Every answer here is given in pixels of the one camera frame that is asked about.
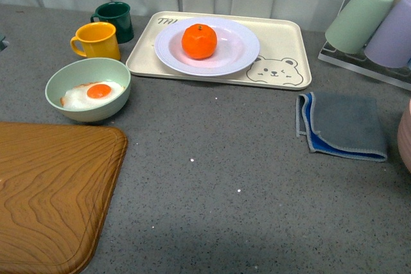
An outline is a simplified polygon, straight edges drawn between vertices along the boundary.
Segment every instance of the bowl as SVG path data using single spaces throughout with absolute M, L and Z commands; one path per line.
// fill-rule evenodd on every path
M 399 122 L 397 140 L 401 159 L 411 172 L 411 101 L 408 103 Z
M 64 108 L 60 98 L 75 86 L 99 81 L 115 81 L 124 91 L 112 101 L 84 110 Z M 131 74 L 127 66 L 110 58 L 87 58 L 73 62 L 57 71 L 47 82 L 45 95 L 52 107 L 66 117 L 80 122 L 104 120 L 123 108 L 130 95 Z

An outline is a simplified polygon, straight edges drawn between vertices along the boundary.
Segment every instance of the yellow mug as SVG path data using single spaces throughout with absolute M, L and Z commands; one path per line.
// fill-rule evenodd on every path
M 78 49 L 79 41 L 83 51 Z M 116 38 L 116 27 L 109 22 L 91 22 L 76 31 L 70 40 L 71 49 L 78 55 L 87 58 L 112 58 L 120 60 L 120 50 Z

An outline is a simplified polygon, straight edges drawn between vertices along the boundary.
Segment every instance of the wooden cutting board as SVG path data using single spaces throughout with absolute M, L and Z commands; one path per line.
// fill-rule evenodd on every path
M 117 128 L 0 123 L 0 273 L 86 267 L 127 144 Z

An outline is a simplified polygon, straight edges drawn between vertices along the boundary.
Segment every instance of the folded towel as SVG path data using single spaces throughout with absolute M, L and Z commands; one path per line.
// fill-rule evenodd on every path
M 297 136 L 307 136 L 311 152 L 387 160 L 387 143 L 373 98 L 327 92 L 300 94 L 295 122 Z

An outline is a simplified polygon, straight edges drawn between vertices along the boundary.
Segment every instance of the bear illustration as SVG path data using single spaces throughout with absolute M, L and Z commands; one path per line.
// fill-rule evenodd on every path
M 298 86 L 304 78 L 298 72 L 297 66 L 297 61 L 292 58 L 277 60 L 258 56 L 246 74 L 250 80 L 257 83 Z

